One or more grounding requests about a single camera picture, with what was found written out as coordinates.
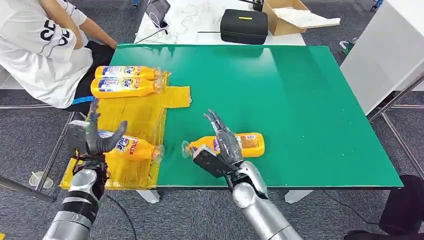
floor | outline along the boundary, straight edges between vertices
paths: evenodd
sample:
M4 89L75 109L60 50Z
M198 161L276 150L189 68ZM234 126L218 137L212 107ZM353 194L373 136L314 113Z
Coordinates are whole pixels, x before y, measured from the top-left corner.
M129 0L73 0L77 7L95 20L118 42L132 42L138 29L143 6L132 8ZM373 13L371 0L304 0L314 13L340 17L340 26L312 29L303 37L307 45L329 46L340 64L339 41L358 37ZM406 101L424 104L424 95L411 94ZM0 90L0 105L37 102L23 91ZM31 171L42 171L67 119L59 110L0 111L0 175L28 185ZM417 159L424 157L424 113L410 110L389 112L399 132ZM372 127L399 174L417 174L393 134L379 118ZM50 177L57 185L67 166L64 144L53 165ZM327 191L351 206L368 222L378 222L388 196L386 190ZM7 188L0 188L0 233L6 240L41 239L48 229L65 191L52 187L46 193L57 196L51 204L29 198ZM258 239L235 208L227 191L162 191L159 203L143 201L135 191L109 191L128 212L138 239ZM284 192L271 190L270 199L289 219L305 240L341 240L351 230L381 232L366 224L349 208L340 205L322 191L314 191L300 202L288 204ZM131 240L130 225L121 210L102 200L101 209L91 232L93 240Z

cardboard box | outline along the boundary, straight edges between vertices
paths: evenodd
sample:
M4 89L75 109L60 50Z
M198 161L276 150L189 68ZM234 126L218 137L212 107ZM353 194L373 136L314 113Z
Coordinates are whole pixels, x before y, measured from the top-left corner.
M274 36L287 34L300 34L306 32L306 29L297 26L279 18L273 9L292 7L297 10L309 10L300 0L265 0L262 12L268 15L269 31Z

green tabletop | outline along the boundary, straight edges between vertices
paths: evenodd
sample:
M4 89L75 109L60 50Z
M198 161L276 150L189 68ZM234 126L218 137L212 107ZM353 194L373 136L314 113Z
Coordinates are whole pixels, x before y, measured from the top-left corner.
M183 140L214 135L209 108L234 133L263 134L264 155L246 160L269 187L402 186L325 46L130 44L111 65L160 67L191 88L190 107L166 113L158 187L227 186L181 154Z

robot finger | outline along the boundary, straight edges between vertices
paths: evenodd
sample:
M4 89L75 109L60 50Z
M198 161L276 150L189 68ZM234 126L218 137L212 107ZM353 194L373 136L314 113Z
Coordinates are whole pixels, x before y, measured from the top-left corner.
M225 128L221 119L211 109L209 109L209 112L203 113L203 115L209 120L215 133L217 133L218 130Z

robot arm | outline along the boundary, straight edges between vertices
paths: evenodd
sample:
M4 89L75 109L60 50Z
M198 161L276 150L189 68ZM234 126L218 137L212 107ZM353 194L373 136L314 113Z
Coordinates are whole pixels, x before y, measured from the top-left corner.
M190 149L194 163L215 176L225 177L232 199L262 240L302 240L280 210L269 200L268 190L255 165L244 161L240 145L212 111L204 114L210 121L220 153L203 145Z
M43 240L86 240L96 219L99 202L108 179L104 153L111 151L127 128L121 122L110 138L100 138L97 129L97 101L93 101L88 121L68 125L68 145L76 164L68 193Z

